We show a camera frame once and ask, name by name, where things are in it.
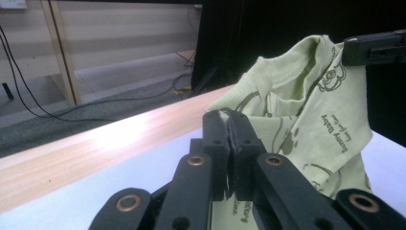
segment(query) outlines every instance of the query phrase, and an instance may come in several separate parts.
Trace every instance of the gray carpet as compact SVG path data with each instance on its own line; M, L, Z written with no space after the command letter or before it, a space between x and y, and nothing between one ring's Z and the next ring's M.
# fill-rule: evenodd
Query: gray carpet
M188 86L190 80L190 77L180 78L175 85L176 89ZM91 128L104 126L189 97L190 92L184 92L181 95L175 94L174 89L171 89L172 84L173 80L154 83L143 88L98 100L95 104L93 104L94 102L90 103L93 105L76 107L76 110L59 117L70 121L83 119L103 119L108 121L66 122L56 118L34 118L16 125L2 127L0 128L0 157L50 143ZM69 110L71 109L54 114L62 114Z

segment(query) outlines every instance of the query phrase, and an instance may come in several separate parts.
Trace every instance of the floor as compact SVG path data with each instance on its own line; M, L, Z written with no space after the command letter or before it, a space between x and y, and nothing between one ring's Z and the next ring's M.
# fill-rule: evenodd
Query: floor
M76 76L81 103L90 103L156 82L175 79L182 74L190 74L192 68L188 58L190 56L168 54L79 70L76 72ZM26 83L37 103L46 111L53 113L70 107L51 77L26 80ZM0 127L8 127L35 117L21 102L15 83L8 82L8 85L14 99L9 100L4 90L0 88ZM18 80L17 85L27 107L38 115L44 114L32 99L30 92L24 87L22 80Z

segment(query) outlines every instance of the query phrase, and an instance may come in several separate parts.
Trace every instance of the light green cloth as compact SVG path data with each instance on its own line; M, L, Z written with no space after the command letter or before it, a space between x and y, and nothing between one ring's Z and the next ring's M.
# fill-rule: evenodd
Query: light green cloth
M313 35L280 57L259 57L207 110L230 108L246 114L267 151L289 158L326 196L335 197L346 188L370 192L360 154L372 139L365 67L343 66L342 52L343 44ZM232 214L235 209L233 198L216 203L214 229L222 229L217 226L224 221L240 223L233 229L255 229L252 218L247 225L241 213L226 220L218 211Z

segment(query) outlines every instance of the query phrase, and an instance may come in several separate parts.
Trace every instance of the wooden table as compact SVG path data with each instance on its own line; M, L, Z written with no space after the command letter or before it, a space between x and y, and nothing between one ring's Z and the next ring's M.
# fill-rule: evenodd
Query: wooden table
M229 87L0 159L0 214L202 126Z

